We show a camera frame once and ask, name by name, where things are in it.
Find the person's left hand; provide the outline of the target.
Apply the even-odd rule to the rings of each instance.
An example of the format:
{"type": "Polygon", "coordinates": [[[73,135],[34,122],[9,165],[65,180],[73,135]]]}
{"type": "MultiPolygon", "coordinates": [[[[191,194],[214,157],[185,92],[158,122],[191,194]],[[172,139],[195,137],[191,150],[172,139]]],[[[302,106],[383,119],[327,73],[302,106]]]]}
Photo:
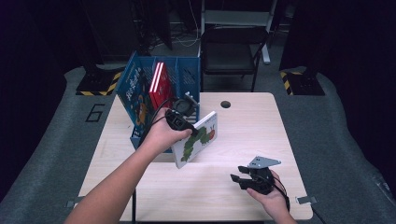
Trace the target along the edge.
{"type": "Polygon", "coordinates": [[[166,119],[158,119],[151,126],[145,140],[137,150],[146,154],[159,155],[177,141],[185,139],[192,134],[192,130],[173,130],[166,119]]]}

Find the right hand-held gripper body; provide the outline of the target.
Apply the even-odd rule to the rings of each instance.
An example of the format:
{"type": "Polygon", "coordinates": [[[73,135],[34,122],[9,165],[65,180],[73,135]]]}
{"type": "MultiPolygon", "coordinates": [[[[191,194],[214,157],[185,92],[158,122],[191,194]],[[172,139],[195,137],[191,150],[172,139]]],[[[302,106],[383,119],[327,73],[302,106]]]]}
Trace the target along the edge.
{"type": "Polygon", "coordinates": [[[275,178],[269,167],[280,164],[281,161],[256,156],[247,166],[250,170],[250,179],[239,184],[241,189],[254,189],[261,194],[267,195],[273,191],[275,178]]]}

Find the person's right hand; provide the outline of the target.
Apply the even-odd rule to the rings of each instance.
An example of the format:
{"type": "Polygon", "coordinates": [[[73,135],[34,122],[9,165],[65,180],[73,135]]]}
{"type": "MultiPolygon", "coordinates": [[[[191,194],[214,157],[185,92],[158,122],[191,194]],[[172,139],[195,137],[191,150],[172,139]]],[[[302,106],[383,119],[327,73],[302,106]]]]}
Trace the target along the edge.
{"type": "Polygon", "coordinates": [[[273,218],[273,215],[280,215],[286,213],[290,214],[284,196],[277,189],[274,189],[271,193],[267,195],[260,194],[254,189],[247,189],[247,193],[262,205],[265,212],[271,218],[273,218]]]}

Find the black stand base striped edge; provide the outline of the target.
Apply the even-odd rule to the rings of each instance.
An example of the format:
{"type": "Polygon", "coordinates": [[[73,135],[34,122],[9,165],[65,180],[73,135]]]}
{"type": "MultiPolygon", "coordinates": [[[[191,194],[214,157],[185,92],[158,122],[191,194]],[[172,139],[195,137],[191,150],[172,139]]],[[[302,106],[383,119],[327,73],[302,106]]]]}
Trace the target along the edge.
{"type": "Polygon", "coordinates": [[[76,95],[107,95],[116,75],[123,67],[104,69],[95,64],[84,65],[85,75],[76,88],[76,95]]]}
{"type": "Polygon", "coordinates": [[[307,77],[299,72],[286,71],[282,71],[280,75],[288,95],[323,96],[325,94],[315,77],[307,77]]]}

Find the blue plastic file rack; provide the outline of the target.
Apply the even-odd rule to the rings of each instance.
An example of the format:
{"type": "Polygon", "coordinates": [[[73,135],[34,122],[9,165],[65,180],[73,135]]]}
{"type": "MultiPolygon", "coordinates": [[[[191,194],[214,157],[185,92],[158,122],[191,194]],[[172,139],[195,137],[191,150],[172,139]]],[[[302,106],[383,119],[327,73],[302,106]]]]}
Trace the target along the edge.
{"type": "MultiPolygon", "coordinates": [[[[153,72],[155,64],[164,62],[167,74],[173,85],[174,95],[182,98],[188,91],[193,98],[200,101],[200,61],[197,57],[151,57],[153,61],[153,72]]],[[[138,147],[143,131],[133,127],[131,142],[138,147]]]]}

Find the white caterpillar picture book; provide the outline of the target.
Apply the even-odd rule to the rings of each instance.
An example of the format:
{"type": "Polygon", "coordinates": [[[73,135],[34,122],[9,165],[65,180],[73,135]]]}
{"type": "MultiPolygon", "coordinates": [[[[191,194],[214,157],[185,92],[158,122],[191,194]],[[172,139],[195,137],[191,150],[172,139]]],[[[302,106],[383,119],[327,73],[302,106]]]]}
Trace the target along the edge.
{"type": "Polygon", "coordinates": [[[176,167],[181,169],[207,148],[218,136],[218,113],[212,111],[200,119],[193,127],[196,135],[182,139],[171,146],[176,167]]]}

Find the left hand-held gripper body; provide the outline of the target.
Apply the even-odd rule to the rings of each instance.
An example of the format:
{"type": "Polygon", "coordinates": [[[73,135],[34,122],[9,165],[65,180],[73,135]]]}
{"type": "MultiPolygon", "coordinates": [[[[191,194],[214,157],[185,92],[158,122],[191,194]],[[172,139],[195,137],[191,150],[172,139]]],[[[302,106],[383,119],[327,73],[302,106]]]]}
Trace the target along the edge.
{"type": "Polygon", "coordinates": [[[176,99],[172,107],[165,112],[165,118],[168,125],[175,131],[184,131],[185,125],[190,123],[187,118],[192,116],[199,103],[187,91],[182,98],[176,99]]]}

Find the grey metal table bracket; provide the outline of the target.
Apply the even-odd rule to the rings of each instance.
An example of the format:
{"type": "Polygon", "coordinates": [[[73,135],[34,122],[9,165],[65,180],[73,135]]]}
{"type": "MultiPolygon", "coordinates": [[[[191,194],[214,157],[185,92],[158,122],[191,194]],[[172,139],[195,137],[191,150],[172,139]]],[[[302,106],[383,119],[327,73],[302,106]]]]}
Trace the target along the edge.
{"type": "Polygon", "coordinates": [[[306,204],[306,203],[313,204],[318,202],[315,196],[296,197],[295,200],[298,204],[306,204]]]}
{"type": "Polygon", "coordinates": [[[73,208],[78,203],[80,203],[84,199],[84,196],[77,196],[72,199],[68,199],[64,205],[65,208],[73,208]]]}

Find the black folding chair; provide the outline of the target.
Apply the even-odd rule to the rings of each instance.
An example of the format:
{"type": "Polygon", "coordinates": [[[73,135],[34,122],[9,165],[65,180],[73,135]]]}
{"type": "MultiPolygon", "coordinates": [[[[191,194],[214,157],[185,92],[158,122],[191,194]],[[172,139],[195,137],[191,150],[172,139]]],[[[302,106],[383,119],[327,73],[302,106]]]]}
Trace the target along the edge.
{"type": "Polygon", "coordinates": [[[252,76],[254,91],[262,48],[269,37],[264,27],[211,28],[201,36],[201,90],[205,76],[252,76]]]}

